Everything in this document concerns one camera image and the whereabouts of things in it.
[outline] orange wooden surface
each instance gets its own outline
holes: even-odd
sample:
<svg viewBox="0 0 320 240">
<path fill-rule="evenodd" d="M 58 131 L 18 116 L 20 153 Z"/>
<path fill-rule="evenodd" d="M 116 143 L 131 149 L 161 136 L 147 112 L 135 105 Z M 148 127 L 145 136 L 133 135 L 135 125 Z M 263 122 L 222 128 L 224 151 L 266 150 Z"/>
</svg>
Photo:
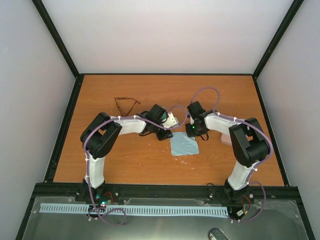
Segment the orange wooden surface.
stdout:
<svg viewBox="0 0 320 240">
<path fill-rule="evenodd" d="M 203 87 L 220 90 L 217 110 L 238 118 L 255 117 L 264 132 L 266 122 L 251 76 L 183 76 L 183 75 L 86 75 L 65 139 L 55 182 L 81 182 L 85 176 L 85 155 L 80 135 L 99 112 L 118 116 L 114 97 L 138 100 L 132 115 L 149 110 L 154 104 L 170 108 L 179 104 L 187 107 L 194 93 Z M 209 110 L 217 100 L 210 89 L 201 92 L 196 100 Z M 123 100 L 123 111 L 133 102 Z M 174 115 L 184 118 L 181 109 Z M 184 132 L 181 127 L 174 132 Z M 197 137 L 199 154 L 172 156 L 170 140 L 158 141 L 155 134 L 140 137 L 136 133 L 121 135 L 104 163 L 106 183 L 121 184 L 178 184 L 223 185 L 235 165 L 232 147 L 220 143 L 221 133 L 209 132 L 209 140 Z M 283 186 L 276 157 L 259 167 L 251 178 L 267 186 Z"/>
</svg>

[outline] white wall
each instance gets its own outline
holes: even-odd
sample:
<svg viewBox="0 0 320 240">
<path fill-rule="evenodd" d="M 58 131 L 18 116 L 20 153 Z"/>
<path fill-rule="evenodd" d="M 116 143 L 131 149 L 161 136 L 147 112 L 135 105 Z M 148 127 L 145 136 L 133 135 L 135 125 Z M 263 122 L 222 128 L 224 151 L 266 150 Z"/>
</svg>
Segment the white wall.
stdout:
<svg viewBox="0 0 320 240">
<path fill-rule="evenodd" d="M 293 0 L 44 0 L 81 73 L 254 72 Z"/>
<path fill-rule="evenodd" d="M 34 185 L 43 181 L 74 81 L 32 1 L 1 1 L 3 240 L 15 239 Z"/>
<path fill-rule="evenodd" d="M 290 184 L 320 239 L 320 1 L 306 0 L 258 78 Z"/>
</svg>

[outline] pink object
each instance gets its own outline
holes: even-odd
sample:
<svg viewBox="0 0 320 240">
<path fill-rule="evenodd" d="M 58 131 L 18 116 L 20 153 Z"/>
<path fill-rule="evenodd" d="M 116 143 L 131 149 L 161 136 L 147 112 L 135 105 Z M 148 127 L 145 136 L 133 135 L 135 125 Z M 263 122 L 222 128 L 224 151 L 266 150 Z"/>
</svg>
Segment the pink object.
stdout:
<svg viewBox="0 0 320 240">
<path fill-rule="evenodd" d="M 222 134 L 220 142 L 229 146 L 232 146 L 231 143 L 231 137 L 226 135 L 226 134 Z"/>
</svg>

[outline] light blue cloth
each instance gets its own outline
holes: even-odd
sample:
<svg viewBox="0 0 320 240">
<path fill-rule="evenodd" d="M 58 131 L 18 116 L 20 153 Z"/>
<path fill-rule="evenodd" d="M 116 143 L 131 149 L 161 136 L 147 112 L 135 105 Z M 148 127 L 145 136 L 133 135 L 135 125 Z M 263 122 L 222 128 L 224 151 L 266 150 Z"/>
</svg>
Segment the light blue cloth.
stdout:
<svg viewBox="0 0 320 240">
<path fill-rule="evenodd" d="M 199 154 L 196 138 L 188 137 L 185 132 L 173 132 L 170 144 L 173 156 Z"/>
</svg>

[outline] plastic cable duct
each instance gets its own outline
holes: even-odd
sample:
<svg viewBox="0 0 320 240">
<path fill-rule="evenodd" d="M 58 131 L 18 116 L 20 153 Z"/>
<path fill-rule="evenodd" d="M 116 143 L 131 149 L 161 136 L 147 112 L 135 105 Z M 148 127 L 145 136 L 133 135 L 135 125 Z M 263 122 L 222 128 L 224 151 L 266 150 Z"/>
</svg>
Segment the plastic cable duct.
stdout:
<svg viewBox="0 0 320 240">
<path fill-rule="evenodd" d="M 39 213 L 56 214 L 88 214 L 92 208 L 89 204 L 62 204 L 62 203 L 41 203 Z M 107 205 L 104 209 L 99 209 L 103 214 L 112 209 L 122 208 L 127 216 L 146 217 L 216 217 L 228 218 L 227 207 L 224 206 L 149 206 L 149 205 Z M 115 210 L 109 215 L 123 215 L 123 212 Z"/>
</svg>

